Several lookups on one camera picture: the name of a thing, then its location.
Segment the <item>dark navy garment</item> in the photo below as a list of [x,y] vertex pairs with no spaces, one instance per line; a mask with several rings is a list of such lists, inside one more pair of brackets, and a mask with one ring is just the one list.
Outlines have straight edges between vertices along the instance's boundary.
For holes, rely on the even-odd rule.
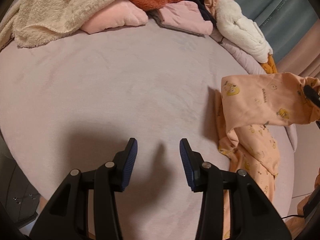
[[213,18],[212,14],[206,9],[204,5],[204,0],[187,0],[197,4],[201,16],[205,21],[211,21],[213,26],[216,26],[216,20]]

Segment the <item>salmon pink fleece garment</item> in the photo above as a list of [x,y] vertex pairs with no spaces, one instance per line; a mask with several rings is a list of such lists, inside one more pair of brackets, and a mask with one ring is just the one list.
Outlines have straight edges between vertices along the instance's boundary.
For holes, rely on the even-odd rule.
[[123,26],[138,27],[148,22],[148,15],[129,0],[116,0],[96,12],[80,29],[88,34]]

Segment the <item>mauve bed sheet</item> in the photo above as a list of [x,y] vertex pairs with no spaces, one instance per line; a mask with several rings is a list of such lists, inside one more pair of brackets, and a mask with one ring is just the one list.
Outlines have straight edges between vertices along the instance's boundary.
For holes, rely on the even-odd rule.
[[116,195],[123,237],[194,239],[202,196],[187,185],[179,142],[229,168],[217,149],[215,91],[224,76],[244,74],[212,38],[154,20],[32,49],[12,41],[1,51],[1,132],[45,199],[71,170],[94,170],[135,138],[130,184]]

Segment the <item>light pink folded garment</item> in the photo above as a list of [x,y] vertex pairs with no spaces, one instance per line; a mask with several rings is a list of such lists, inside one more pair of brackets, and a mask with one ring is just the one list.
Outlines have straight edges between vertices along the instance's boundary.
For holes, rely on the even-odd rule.
[[196,3],[180,1],[168,3],[164,7],[149,11],[161,28],[181,31],[196,36],[211,35],[213,23],[204,20]]

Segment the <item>teal curtain panel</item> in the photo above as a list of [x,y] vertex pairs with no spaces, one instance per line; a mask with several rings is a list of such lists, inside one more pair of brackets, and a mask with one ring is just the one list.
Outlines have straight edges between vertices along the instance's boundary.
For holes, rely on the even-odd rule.
[[280,62],[318,20],[308,0],[235,0],[256,22]]

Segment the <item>cream fluffy blanket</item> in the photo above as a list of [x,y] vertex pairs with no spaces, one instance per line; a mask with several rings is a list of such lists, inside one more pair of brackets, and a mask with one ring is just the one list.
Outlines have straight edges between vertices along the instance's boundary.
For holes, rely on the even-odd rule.
[[34,48],[71,35],[116,0],[19,0],[1,21],[1,48]]

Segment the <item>white goose plush toy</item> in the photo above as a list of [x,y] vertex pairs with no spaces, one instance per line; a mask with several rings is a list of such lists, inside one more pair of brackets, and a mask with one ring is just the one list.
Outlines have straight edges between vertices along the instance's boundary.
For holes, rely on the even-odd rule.
[[216,26],[220,34],[251,55],[268,74],[277,73],[273,50],[256,22],[242,14],[234,0],[217,0]]

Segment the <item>peach duck print baby garment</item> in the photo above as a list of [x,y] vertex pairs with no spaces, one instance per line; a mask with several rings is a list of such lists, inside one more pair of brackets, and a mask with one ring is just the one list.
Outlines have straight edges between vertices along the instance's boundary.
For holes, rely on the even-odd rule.
[[229,170],[244,169],[273,200],[280,153],[269,125],[290,126],[319,120],[319,108],[304,95],[304,86],[319,91],[319,79],[292,73],[232,75],[216,92],[219,152]]

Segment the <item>pink curtain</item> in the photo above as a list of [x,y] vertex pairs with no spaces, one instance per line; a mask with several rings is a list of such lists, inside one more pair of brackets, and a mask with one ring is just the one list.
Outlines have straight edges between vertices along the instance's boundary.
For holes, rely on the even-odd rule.
[[[319,77],[319,6],[315,5],[314,0],[308,1],[316,12],[318,20],[280,62],[274,62],[279,72]],[[207,10],[212,11],[214,0],[205,0],[205,2]]]

